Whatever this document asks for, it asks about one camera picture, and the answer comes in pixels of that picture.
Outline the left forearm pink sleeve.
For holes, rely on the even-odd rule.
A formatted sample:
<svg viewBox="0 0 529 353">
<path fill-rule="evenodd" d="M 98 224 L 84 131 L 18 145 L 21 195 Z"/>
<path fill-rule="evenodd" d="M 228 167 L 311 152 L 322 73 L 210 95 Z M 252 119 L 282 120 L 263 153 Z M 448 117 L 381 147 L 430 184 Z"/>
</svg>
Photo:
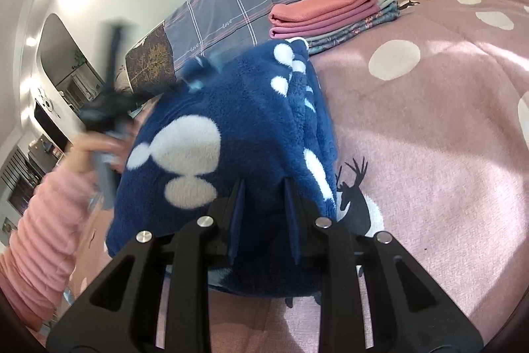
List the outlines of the left forearm pink sleeve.
<svg viewBox="0 0 529 353">
<path fill-rule="evenodd" d="M 1 254 L 1 290 L 30 331 L 50 320 L 75 267 L 96 176 L 61 165 L 47 174 Z"/>
</svg>

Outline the left hand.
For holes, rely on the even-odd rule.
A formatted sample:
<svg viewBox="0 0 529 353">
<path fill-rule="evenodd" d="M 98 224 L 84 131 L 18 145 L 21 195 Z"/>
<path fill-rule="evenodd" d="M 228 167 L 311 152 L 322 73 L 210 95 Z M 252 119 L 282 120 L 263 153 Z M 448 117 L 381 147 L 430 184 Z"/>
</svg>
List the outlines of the left hand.
<svg viewBox="0 0 529 353">
<path fill-rule="evenodd" d="M 135 124 L 130 124 L 121 138 L 104 133 L 81 133 L 73 140 L 61 165 L 73 173 L 88 174 L 95 170 L 94 155 L 102 153 L 110 167 L 121 173 L 136 133 Z"/>
</svg>

